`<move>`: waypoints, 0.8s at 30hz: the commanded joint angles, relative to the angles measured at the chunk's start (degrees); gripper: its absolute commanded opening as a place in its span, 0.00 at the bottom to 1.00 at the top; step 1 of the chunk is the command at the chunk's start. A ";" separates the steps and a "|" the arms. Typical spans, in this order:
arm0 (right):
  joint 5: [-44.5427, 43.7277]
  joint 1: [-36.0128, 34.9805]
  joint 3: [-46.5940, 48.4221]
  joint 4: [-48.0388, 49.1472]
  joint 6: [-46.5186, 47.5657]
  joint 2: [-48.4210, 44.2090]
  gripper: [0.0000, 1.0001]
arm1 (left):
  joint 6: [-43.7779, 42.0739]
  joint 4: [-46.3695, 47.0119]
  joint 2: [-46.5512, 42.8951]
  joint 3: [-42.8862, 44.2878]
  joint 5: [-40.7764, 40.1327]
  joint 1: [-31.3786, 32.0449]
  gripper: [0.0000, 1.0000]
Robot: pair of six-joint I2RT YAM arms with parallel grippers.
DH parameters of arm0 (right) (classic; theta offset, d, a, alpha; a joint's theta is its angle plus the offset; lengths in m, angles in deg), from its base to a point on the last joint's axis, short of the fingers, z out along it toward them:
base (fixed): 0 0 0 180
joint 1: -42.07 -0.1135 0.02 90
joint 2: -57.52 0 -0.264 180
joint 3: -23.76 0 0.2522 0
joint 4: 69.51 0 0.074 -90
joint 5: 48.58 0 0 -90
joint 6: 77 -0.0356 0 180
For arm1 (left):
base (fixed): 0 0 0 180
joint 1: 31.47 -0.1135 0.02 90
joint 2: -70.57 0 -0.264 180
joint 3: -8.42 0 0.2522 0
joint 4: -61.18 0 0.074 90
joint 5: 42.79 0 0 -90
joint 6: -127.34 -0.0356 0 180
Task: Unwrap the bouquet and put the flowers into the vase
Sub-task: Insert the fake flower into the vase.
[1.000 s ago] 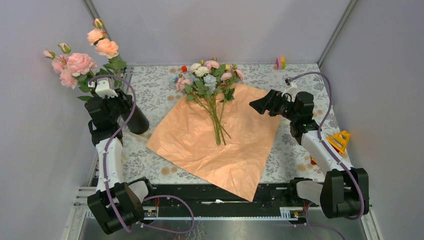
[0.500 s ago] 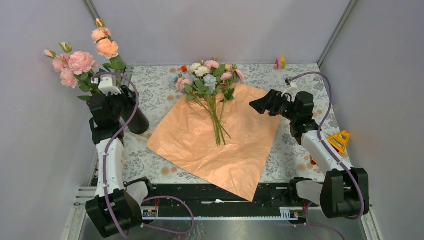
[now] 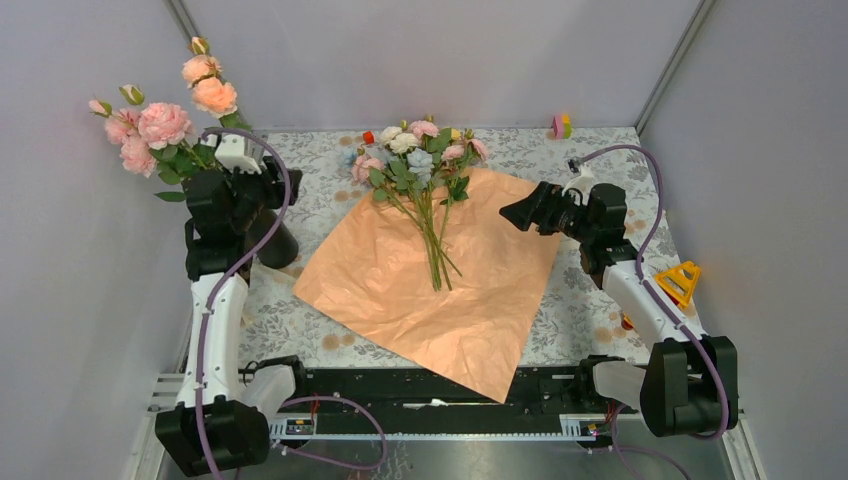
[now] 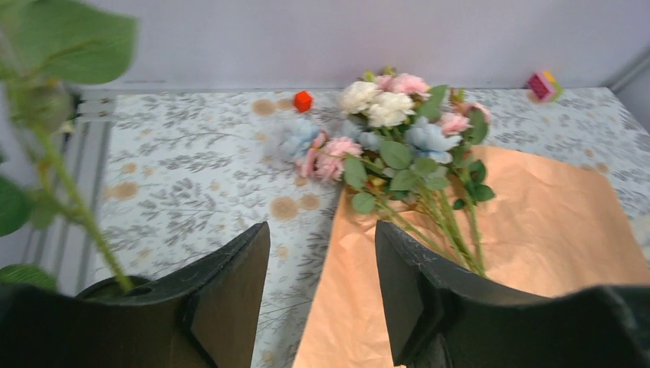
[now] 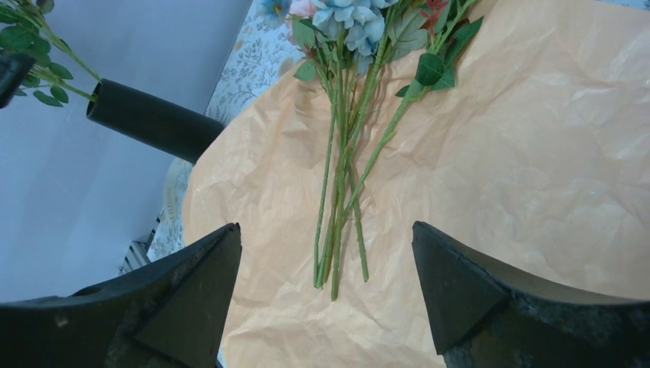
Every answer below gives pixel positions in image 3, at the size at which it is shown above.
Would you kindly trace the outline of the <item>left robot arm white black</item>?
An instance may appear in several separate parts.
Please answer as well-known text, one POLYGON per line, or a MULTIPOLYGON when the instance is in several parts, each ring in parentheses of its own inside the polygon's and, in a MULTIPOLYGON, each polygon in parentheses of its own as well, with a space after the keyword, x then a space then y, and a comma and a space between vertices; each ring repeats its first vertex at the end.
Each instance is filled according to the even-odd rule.
POLYGON ((302 174, 269 155, 257 167, 200 171, 182 184, 192 327, 186 372, 173 409, 157 414, 155 434, 187 477, 263 463, 270 420, 309 401, 310 385, 285 363, 258 367, 241 381, 240 322, 254 259, 286 266, 298 244, 279 216, 298 195, 302 174))

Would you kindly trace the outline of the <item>orange wrapping paper sheet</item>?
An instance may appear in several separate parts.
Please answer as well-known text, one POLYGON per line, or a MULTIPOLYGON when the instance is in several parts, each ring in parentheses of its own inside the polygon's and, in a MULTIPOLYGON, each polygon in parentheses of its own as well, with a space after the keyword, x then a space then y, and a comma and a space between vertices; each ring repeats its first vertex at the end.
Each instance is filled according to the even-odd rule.
POLYGON ((435 214, 448 255, 440 289, 420 229, 366 196, 317 248, 293 292, 378 346, 501 403, 560 241, 501 216, 533 182, 481 168, 469 176, 468 199, 435 214))

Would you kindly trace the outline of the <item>paper flower bouquet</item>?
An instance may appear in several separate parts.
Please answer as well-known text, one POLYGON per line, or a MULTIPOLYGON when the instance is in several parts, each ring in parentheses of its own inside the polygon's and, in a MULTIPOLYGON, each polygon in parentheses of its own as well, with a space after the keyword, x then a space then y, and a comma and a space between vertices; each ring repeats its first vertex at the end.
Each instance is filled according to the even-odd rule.
POLYGON ((362 141, 351 158, 353 179, 373 190, 373 199, 409 218, 422 235, 435 291, 451 289, 461 271, 444 246, 452 207, 469 199, 465 170, 488 160, 489 151, 471 129, 440 127, 433 116, 402 121, 362 141))

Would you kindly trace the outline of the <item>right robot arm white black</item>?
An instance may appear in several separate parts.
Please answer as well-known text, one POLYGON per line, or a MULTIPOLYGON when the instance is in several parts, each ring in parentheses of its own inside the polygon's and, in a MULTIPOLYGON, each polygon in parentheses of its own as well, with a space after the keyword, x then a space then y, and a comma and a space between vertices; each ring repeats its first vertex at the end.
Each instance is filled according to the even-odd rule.
POLYGON ((738 362, 734 344, 710 336, 644 270, 643 256, 625 236, 625 191, 594 185, 588 194, 548 182, 502 207, 521 231, 563 234, 579 244, 581 267, 629 318, 650 349, 647 365, 594 355, 579 365, 575 402, 597 412, 611 400, 637 410, 657 437, 712 439, 738 423, 738 362))

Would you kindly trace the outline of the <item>peach rose stem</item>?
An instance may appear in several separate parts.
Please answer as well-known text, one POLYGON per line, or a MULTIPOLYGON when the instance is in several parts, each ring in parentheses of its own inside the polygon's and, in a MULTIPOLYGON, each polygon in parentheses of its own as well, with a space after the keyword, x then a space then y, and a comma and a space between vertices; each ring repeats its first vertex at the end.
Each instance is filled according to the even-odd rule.
POLYGON ((188 49, 192 56, 183 63, 181 76, 191 92, 195 107, 214 117, 221 126, 251 131, 238 105, 238 92, 223 76, 223 67, 211 54, 211 47, 203 37, 190 39, 188 49))

